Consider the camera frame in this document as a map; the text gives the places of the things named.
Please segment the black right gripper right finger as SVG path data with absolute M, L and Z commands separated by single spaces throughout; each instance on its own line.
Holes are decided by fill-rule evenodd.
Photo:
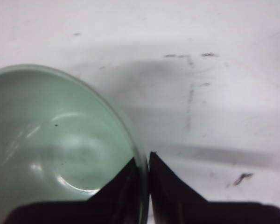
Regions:
M 183 182 L 169 166 L 151 152 L 149 190 L 156 224 L 201 224 L 201 205 L 207 200 Z

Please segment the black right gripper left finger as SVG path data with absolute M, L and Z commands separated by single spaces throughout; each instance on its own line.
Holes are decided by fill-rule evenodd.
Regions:
M 138 223 L 138 168 L 134 158 L 87 200 L 87 209 L 90 224 Z

